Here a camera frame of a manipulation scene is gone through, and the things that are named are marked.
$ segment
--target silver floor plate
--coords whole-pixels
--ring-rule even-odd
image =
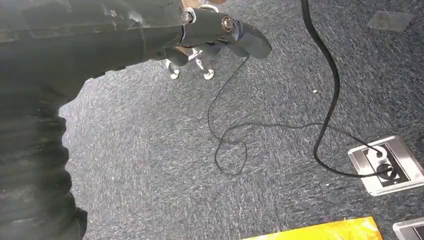
[[[424,240],[424,217],[393,224],[399,240]]]
[[[399,136],[371,142],[370,146],[355,147],[348,151],[358,174],[373,174],[393,167],[396,174],[361,178],[372,196],[380,196],[424,185],[424,170],[410,149]]]

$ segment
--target floor outlet box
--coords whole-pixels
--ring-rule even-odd
[[[424,240],[424,217],[393,224],[399,240]]]
[[[390,136],[369,145],[380,152],[364,145],[348,151],[358,174],[373,174],[389,167],[395,171],[361,178],[372,196],[424,186],[424,170],[401,137]]]

